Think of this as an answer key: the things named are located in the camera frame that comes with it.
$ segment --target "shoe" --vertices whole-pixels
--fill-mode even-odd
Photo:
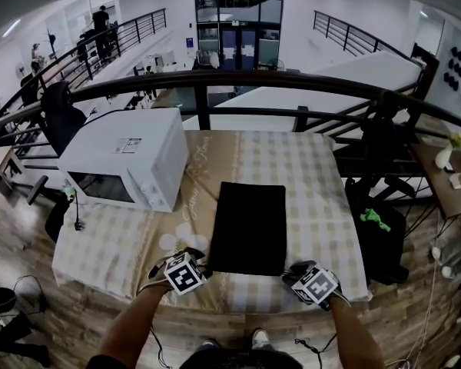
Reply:
[[[253,337],[251,339],[252,348],[262,348],[270,344],[270,338],[268,337],[268,333],[261,328],[258,328],[253,332]]]
[[[207,339],[202,344],[202,346],[208,346],[208,345],[214,346],[216,348],[221,348],[221,346],[218,344],[218,342],[215,339]]]

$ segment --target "office chair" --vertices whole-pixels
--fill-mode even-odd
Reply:
[[[365,172],[358,182],[348,178],[345,187],[359,236],[366,277],[386,285],[404,283],[409,271],[400,265],[406,232],[405,216],[383,200],[396,191],[415,198],[412,186],[386,175],[395,154],[403,147],[392,118],[393,115],[389,113],[377,112],[372,121],[366,119],[362,138],[366,155]],[[388,187],[376,197],[370,197],[370,189],[381,178],[384,178]],[[391,228],[389,232],[381,229],[375,221],[361,221],[361,214],[369,208]]]
[[[45,119],[40,120],[39,126],[60,157],[87,118],[73,106],[66,81],[54,83],[46,89],[41,99],[41,109]]]

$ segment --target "white microwave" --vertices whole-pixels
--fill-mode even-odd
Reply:
[[[178,108],[113,111],[77,132],[58,168],[80,201],[171,212],[188,154]]]

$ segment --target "wooden floor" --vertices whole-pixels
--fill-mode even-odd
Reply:
[[[19,194],[8,200],[0,195],[0,286],[13,288],[17,278],[24,274],[38,277],[50,308],[44,314],[30,316],[40,332],[28,340],[48,345],[52,367],[80,368],[95,354],[111,320],[125,304],[77,283],[56,286],[51,271],[55,246],[43,229],[48,211],[49,207],[45,205],[27,206]],[[410,212],[410,220],[417,212],[420,212],[419,208]],[[424,322],[434,272],[428,253],[438,222],[439,227],[442,225],[438,217],[434,212],[405,242],[403,265],[410,269],[409,280],[403,285],[390,287],[372,283],[372,300],[353,305],[380,344],[386,363],[408,355]],[[454,223],[446,233],[457,236],[461,227],[457,224]],[[421,367],[438,368],[461,345],[461,327],[454,321],[461,308],[461,291],[456,291],[460,282],[443,279],[437,269],[426,337],[429,345],[420,356]],[[37,296],[34,281],[23,281],[16,291],[28,298],[27,301],[21,300],[25,310],[34,311],[32,297]],[[165,360],[174,367],[179,367],[206,338],[217,338],[225,347],[239,346],[256,327],[267,329],[276,349],[292,354],[307,368],[319,367],[317,356],[296,345],[294,339],[305,339],[322,348],[335,332],[331,315],[321,310],[246,316],[162,308],[154,320],[154,328],[164,345]],[[412,357],[418,354],[421,339]],[[139,367],[160,367],[157,352],[151,337]],[[336,342],[322,357],[325,369],[341,367]],[[0,367],[34,368],[40,365],[28,358],[10,355],[0,357]]]

